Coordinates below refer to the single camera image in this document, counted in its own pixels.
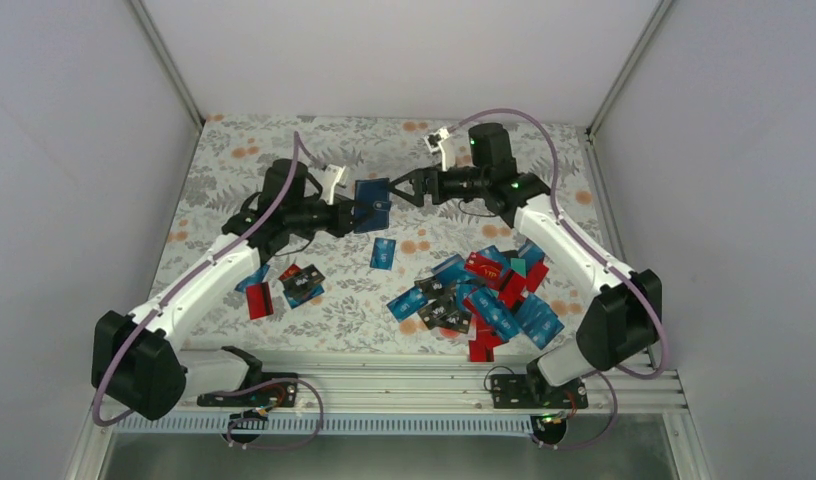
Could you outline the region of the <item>navy blue card holder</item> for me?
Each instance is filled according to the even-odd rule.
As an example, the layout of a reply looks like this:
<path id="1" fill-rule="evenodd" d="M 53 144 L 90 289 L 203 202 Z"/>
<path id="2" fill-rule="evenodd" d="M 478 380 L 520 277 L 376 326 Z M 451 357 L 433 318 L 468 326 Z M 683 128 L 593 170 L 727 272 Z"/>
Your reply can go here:
<path id="1" fill-rule="evenodd" d="M 389 178 L 376 178 L 355 182 L 355 208 L 357 206 L 371 206 L 377 209 L 379 229 L 376 231 L 386 230 L 390 226 L 392 202 L 390 200 L 389 181 Z"/>

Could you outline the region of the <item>lone blue credit card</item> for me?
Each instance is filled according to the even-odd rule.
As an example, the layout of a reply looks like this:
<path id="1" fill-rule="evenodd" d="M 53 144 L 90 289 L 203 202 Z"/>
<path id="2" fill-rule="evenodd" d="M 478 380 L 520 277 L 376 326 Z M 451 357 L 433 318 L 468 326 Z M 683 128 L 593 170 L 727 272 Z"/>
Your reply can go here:
<path id="1" fill-rule="evenodd" d="M 370 267 L 379 270 L 391 270 L 395 257 L 396 241 L 377 237 L 374 239 Z"/>

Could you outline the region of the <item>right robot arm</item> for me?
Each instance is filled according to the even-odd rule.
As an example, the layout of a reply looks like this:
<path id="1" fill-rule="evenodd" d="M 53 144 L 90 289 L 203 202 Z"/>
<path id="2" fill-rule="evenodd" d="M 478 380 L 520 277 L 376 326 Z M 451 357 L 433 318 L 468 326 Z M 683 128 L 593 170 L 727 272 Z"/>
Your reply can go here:
<path id="1" fill-rule="evenodd" d="M 426 135 L 424 143 L 439 156 L 439 165 L 397 178 L 391 192 L 417 207 L 426 201 L 482 200 L 547 254 L 590 301 L 572 339 L 528 365 L 525 391 L 533 404 L 549 407 L 562 397 L 564 384 L 619 367 L 663 341 L 662 284 L 653 271 L 636 271 L 609 254 L 559 206 L 553 187 L 534 173 L 519 171 L 501 124 L 469 128 L 470 167 L 457 166 L 451 134 L 440 128 Z"/>

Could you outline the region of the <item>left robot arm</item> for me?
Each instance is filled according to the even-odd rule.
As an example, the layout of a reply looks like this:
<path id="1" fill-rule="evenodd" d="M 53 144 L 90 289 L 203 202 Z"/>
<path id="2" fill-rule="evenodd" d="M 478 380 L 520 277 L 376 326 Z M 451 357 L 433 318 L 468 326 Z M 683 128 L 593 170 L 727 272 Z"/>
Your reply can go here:
<path id="1" fill-rule="evenodd" d="M 222 226 L 202 257 L 172 284 L 127 314 L 109 311 L 96 323 L 91 384 L 94 420 L 103 396 L 149 420 L 181 400 L 224 392 L 247 405 L 262 391 L 262 363 L 236 347 L 187 352 L 195 325 L 243 280 L 267 266 L 291 236 L 319 231 L 340 238 L 357 222 L 354 200 L 337 194 L 347 168 L 325 166 L 318 176 L 291 159 L 268 168 L 260 191 L 248 197 Z"/>

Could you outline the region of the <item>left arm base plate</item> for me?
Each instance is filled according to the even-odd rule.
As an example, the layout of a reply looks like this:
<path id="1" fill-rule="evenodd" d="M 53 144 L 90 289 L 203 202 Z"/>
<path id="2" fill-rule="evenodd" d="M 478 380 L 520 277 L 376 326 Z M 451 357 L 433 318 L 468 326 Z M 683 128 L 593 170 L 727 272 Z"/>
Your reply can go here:
<path id="1" fill-rule="evenodd" d="M 246 380 L 230 394 L 204 394 L 197 397 L 200 407 L 240 409 L 290 408 L 296 403 L 299 375 L 292 372 L 262 372 L 256 380 Z"/>

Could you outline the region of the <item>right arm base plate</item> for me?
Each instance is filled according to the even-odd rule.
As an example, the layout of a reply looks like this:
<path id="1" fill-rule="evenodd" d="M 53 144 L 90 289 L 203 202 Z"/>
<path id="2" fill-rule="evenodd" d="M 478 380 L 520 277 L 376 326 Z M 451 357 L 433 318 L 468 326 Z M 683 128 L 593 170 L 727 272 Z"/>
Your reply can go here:
<path id="1" fill-rule="evenodd" d="M 587 390 L 580 379 L 551 386 L 537 374 L 502 373 L 489 377 L 489 388 L 495 409 L 571 410 L 589 406 Z"/>

